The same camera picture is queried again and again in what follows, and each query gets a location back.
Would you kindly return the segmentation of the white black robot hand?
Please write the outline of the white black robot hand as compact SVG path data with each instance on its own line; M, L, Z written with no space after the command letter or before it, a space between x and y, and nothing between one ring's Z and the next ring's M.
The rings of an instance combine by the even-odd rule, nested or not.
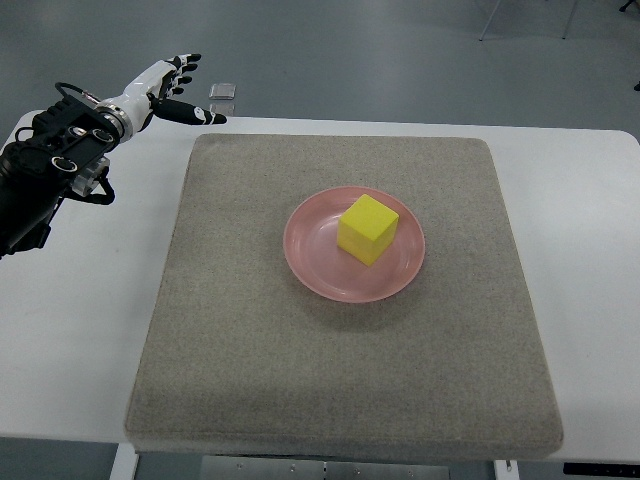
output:
M189 53L159 60L119 96L99 101L96 110L114 122L122 142L143 131L154 117L190 126L225 124L223 114L174 99L183 92L183 85L191 82L190 73L198 68L200 59L200 54Z

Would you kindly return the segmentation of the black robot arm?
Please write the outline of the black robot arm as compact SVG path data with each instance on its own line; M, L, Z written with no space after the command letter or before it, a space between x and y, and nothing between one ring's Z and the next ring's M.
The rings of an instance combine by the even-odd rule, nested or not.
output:
M106 154L129 139L128 117L79 87L20 127L1 153L1 255L41 249L66 199L109 205L115 192Z

